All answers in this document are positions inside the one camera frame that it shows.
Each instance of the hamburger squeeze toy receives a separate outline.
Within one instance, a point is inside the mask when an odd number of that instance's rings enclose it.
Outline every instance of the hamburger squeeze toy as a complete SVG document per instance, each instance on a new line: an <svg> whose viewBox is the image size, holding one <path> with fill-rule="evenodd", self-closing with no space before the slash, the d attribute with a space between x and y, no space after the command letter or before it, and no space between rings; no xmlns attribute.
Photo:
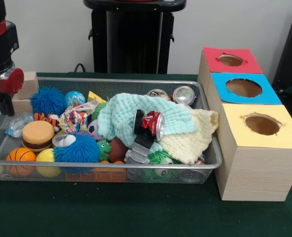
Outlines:
<svg viewBox="0 0 292 237"><path fill-rule="evenodd" d="M46 121L28 123L22 131L22 144L33 152L41 152L52 145L53 126Z"/></svg>

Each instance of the box with hole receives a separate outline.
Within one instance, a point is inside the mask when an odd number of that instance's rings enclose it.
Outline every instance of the box with hole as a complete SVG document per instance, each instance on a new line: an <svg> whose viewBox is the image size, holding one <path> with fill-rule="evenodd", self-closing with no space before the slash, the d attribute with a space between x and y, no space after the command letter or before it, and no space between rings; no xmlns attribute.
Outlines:
<svg viewBox="0 0 292 237"><path fill-rule="evenodd" d="M292 118L283 105L223 104L217 134L222 200L286 199L292 186Z"/></svg>
<svg viewBox="0 0 292 237"><path fill-rule="evenodd" d="M205 93L211 73L249 73L262 74L261 67L249 49L218 49L203 47L198 82Z"/></svg>
<svg viewBox="0 0 292 237"><path fill-rule="evenodd" d="M210 109L218 113L222 103L281 105L263 74L212 73L205 93Z"/></svg>

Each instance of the wire mesh basket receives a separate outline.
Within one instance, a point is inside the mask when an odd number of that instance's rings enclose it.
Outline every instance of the wire mesh basket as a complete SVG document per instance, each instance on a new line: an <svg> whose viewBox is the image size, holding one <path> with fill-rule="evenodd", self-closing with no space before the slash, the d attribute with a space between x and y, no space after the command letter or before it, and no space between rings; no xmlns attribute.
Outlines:
<svg viewBox="0 0 292 237"><path fill-rule="evenodd" d="M177 87L187 85L194 90L197 97L192 107L209 109L202 86L192 81L38 78L38 82L40 87L55 87L65 94L76 90L87 95L89 91L94 91L103 98L112 98L123 92L144 95L154 88L169 94ZM5 181L203 184L213 169L222 162L215 134L212 143L203 153L206 164L201 165L6 161L12 150L22 146L22 140L5 134L2 127L5 119L7 117L0 115L0 180Z"/></svg>

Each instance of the blue paper top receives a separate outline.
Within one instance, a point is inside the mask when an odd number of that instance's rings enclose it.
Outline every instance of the blue paper top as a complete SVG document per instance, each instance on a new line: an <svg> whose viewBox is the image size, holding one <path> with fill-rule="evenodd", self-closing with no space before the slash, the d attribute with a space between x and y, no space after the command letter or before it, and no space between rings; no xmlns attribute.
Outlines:
<svg viewBox="0 0 292 237"><path fill-rule="evenodd" d="M263 74L212 73L212 77L220 98L225 102L236 104L282 104ZM226 83L233 79L247 79L253 81L261 87L262 93L256 97L237 95L226 87Z"/></svg>

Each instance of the circular hole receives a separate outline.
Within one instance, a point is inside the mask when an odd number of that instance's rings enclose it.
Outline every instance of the circular hole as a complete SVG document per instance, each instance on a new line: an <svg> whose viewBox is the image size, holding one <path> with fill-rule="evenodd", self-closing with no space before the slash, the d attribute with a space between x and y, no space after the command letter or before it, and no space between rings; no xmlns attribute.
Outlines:
<svg viewBox="0 0 292 237"><path fill-rule="evenodd" d="M267 136L276 134L281 127L281 123L274 118L261 114L249 115L245 122L252 131Z"/></svg>
<svg viewBox="0 0 292 237"><path fill-rule="evenodd" d="M223 63L226 66L230 67L238 67L241 66L244 62L240 57L237 57L235 55L230 55L230 54L222 54L219 57L219 61Z"/></svg>
<svg viewBox="0 0 292 237"><path fill-rule="evenodd" d="M226 88L236 95L256 97L262 93L261 86L248 79L232 79L226 82Z"/></svg>

